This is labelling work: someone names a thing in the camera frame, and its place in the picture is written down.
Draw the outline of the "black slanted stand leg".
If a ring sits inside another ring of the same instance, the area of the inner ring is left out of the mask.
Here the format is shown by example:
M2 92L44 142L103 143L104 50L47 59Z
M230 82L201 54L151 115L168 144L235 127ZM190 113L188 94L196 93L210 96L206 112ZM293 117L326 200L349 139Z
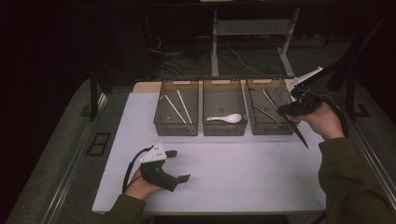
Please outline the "black slanted stand leg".
M361 22L362 28L359 30L346 53L340 60L331 66L333 74L327 83L327 88L330 91L339 91L344 83L349 79L351 71L357 64L357 61L363 54L365 48L371 42L382 23L395 9L396 7L391 7L390 9L386 9L385 11L373 16L366 23Z

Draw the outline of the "white ceramic spoon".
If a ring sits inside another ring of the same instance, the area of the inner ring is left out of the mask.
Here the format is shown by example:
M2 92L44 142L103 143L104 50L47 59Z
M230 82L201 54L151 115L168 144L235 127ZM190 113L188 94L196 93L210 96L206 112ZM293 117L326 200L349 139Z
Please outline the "white ceramic spoon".
M227 123L237 123L241 119L242 119L242 116L240 114L230 114L227 116L220 116L220 117L208 117L205 120L206 121L220 120L220 121L224 121Z

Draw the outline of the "aluminium rail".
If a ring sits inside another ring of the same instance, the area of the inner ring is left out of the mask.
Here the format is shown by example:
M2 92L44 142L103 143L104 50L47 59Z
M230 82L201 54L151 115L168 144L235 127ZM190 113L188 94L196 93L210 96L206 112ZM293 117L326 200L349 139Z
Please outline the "aluminium rail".
M381 115L361 111L350 115L345 109L349 136L375 170L381 187L396 210L396 127Z
M103 109L106 106L106 102L107 97L103 93L100 93L99 98L92 102L93 104L96 104L96 108L98 109L98 111L96 112L96 115L88 121L88 124L85 126L83 133L80 135L75 153L67 166L60 185L55 190L55 194L50 201L49 207L46 210L46 213L43 216L42 220L40 221L40 224L56 223L56 219L64 205L67 194L74 182L74 179L77 176L78 168L81 165L83 155L86 152L86 146L88 145L94 133L94 130L96 129L98 123L97 120L103 114Z

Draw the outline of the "person's left hand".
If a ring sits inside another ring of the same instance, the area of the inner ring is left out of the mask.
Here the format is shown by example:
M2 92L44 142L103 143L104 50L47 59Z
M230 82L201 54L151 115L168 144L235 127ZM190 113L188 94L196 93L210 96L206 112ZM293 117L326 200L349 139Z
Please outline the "person's left hand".
M131 183L128 185L124 194L136 198L141 201L145 201L150 195L163 190L163 188L146 181L142 176L140 170L137 170Z

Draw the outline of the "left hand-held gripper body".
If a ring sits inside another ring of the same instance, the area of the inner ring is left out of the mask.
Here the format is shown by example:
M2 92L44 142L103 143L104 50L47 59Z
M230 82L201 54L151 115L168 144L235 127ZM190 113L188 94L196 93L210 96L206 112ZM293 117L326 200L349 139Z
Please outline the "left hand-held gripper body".
M147 149L147 153L139 160L140 172L143 178L151 184L169 191L174 191L177 186L177 178L167 174L163 170L165 161L169 158L165 155L162 144L157 144Z

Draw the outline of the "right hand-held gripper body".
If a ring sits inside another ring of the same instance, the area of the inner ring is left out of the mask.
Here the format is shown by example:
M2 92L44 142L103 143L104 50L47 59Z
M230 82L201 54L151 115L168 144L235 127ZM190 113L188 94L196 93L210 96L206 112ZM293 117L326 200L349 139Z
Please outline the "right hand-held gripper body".
M322 102L321 98L315 92L307 89L304 83L322 70L323 68L319 66L314 71L311 71L301 77L296 77L293 83L287 85L287 89L290 91L290 95L294 99L294 101L290 103L291 111L287 113L290 113L293 116L306 115L314 112L319 107Z

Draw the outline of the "light wooden board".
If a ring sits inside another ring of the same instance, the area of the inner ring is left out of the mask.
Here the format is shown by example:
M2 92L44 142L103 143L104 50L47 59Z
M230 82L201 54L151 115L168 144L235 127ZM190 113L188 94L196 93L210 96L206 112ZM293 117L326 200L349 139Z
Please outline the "light wooden board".
M254 79L255 83L269 83L270 79ZM284 78L286 85L290 85L295 81L295 78ZM245 88L246 80L241 79L240 81L242 90ZM203 90L203 81L199 81L199 91ZM155 82L138 82L134 85L132 93L148 93L148 92L160 92L162 87L161 81Z

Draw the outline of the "grey see-through plastic bin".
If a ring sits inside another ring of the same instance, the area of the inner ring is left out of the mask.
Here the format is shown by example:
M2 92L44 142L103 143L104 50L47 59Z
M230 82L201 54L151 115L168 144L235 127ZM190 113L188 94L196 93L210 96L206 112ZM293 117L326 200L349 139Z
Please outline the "grey see-through plastic bin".
M219 120L238 114L235 123ZM204 136L243 136L248 124L239 77L212 77L203 80Z
M286 105L291 102L290 93L286 88L286 83L283 79L270 79L269 83L255 83L254 77L246 80L244 89L245 99L247 104L248 118L253 135L292 135L293 129L289 124L280 117L275 108L267 100L262 93L263 89L267 89L271 97L275 100L278 107ZM275 117L279 122L274 122L261 111L253 107L259 106L264 111Z
M180 91L184 103L189 111L193 129L198 135L199 121L199 81L196 78L165 79L162 82L160 96L154 116L154 124L159 136L192 136L187 126L181 121L177 113L164 98L169 97L178 112L190 126L187 115L178 98Z

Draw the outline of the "person's right hand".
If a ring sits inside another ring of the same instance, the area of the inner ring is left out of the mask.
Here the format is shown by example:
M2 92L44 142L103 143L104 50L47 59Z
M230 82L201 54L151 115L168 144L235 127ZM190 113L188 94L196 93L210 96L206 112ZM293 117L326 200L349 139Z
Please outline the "person's right hand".
M292 116L293 121L304 121L325 141L344 137L341 121L326 103L322 103L314 112Z

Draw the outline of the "white chopstick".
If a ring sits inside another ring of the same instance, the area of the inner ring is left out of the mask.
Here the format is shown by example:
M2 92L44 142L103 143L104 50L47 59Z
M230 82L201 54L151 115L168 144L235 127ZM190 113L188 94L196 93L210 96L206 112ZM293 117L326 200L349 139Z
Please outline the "white chopstick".
M178 95L178 98L179 98L179 100L180 100L180 102L181 102L181 104L182 104L182 106L183 106L183 109L184 109L186 115L187 115L188 121L189 121L189 123L190 123L190 130L191 130L191 133L192 133L192 135L195 135L196 132L195 132L195 130L193 129L193 125L192 125L192 121L191 121L191 117L190 117L189 111L188 111L188 109L187 109L187 107L186 107L186 105L185 105L185 103L184 103L184 100L183 100L182 95L181 95L181 93L180 93L179 90L177 90L177 95Z
M187 126L188 130L190 131L190 133L192 134L192 136L194 136L194 132L191 129L191 126L189 126L186 122L186 120L184 120L184 118L181 116L181 114L178 112L178 110L176 109L176 107L174 106L174 104L172 103L172 101L169 99L169 97L167 95L164 96L164 98L166 99L166 101L169 103L169 105L173 108L173 110L177 113L178 117L181 119L181 121Z

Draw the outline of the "black metal stand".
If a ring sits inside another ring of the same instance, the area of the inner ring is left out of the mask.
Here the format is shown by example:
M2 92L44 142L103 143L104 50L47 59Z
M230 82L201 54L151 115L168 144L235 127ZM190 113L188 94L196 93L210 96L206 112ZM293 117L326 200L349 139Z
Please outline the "black metal stand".
M93 68L90 71L90 99L91 114L90 121L94 121L99 113L100 104L102 103L103 93L106 92L106 76L104 73Z
M356 81L349 78L346 81L346 112L352 120L370 118L370 114L363 104L355 102Z

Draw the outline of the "white metal desk frame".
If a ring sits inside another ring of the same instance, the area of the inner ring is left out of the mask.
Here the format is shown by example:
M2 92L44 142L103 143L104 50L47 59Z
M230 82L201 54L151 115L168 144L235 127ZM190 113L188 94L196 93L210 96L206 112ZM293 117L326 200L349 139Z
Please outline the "white metal desk frame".
M218 37L226 35L284 35L283 45L276 49L277 55L288 77L294 72L288 59L288 49L301 9L295 8L289 19L281 20L220 20L218 11L213 11L211 72L219 75Z

